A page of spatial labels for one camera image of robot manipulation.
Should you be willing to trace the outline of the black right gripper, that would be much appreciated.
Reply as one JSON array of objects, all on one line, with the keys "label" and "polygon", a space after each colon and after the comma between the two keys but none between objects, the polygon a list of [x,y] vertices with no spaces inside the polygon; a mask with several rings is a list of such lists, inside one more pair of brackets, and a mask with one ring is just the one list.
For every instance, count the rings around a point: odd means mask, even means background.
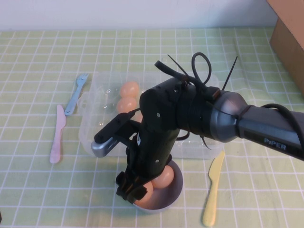
[{"label": "black right gripper", "polygon": [[130,203],[141,200],[147,193],[144,183],[162,173],[178,134],[178,129],[161,132],[140,129],[127,154],[126,172],[116,177],[116,194]]}]

